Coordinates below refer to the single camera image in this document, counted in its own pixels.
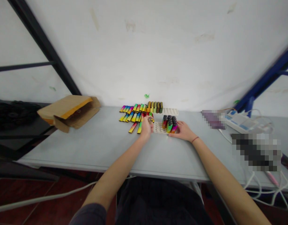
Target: white wall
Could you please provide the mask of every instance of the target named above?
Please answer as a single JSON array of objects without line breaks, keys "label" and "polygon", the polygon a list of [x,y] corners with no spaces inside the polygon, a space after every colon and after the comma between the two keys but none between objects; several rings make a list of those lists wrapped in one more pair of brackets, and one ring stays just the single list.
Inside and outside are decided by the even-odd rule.
[{"label": "white wall", "polygon": [[288,117],[288,76],[280,76],[254,102],[264,116]]},{"label": "white wall", "polygon": [[[13,8],[0,0],[0,66],[47,62]],[[52,66],[0,72],[0,99],[54,102],[70,94]]]},{"label": "white wall", "polygon": [[288,46],[288,0],[27,0],[84,95],[231,106]]}]

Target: dark clothing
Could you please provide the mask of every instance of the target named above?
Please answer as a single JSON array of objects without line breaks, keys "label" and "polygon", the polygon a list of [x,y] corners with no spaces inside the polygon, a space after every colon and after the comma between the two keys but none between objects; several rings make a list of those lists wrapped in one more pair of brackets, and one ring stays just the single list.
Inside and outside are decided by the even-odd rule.
[{"label": "dark clothing", "polygon": [[[197,193],[177,181],[136,177],[128,181],[117,207],[116,224],[213,224]],[[81,208],[70,225],[105,224],[99,204]]]}]

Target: open cardboard box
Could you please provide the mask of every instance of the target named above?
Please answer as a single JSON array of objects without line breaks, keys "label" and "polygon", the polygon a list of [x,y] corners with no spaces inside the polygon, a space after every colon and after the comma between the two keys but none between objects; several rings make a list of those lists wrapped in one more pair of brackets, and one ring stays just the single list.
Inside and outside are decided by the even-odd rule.
[{"label": "open cardboard box", "polygon": [[69,133],[69,127],[81,128],[101,107],[96,97],[69,95],[38,110],[40,117],[62,132]]}]

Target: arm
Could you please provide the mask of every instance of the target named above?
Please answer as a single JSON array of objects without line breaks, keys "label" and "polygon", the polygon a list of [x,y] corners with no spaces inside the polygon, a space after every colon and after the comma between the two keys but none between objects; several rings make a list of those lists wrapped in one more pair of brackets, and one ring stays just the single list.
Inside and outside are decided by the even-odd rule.
[{"label": "arm", "polygon": [[[190,142],[197,137],[185,122],[178,121],[177,123],[180,133],[169,134],[170,137]],[[192,144],[200,156],[209,178],[224,199],[236,222],[238,224],[270,224],[248,193],[204,142],[197,138]]]},{"label": "arm", "polygon": [[143,146],[149,140],[151,132],[153,132],[153,123],[149,124],[148,118],[144,117],[140,137],[103,174],[82,206],[98,203],[108,210],[112,199],[128,176]]}]

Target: red bracelet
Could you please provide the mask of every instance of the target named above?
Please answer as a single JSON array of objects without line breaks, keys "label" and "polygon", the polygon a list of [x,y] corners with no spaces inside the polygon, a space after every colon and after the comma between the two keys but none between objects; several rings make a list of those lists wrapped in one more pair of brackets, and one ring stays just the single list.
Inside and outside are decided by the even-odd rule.
[{"label": "red bracelet", "polygon": [[192,140],[192,142],[191,142],[191,143],[193,144],[193,142],[194,142],[194,141],[195,141],[197,138],[199,138],[199,137],[196,137],[196,138],[194,138],[194,140]]}]

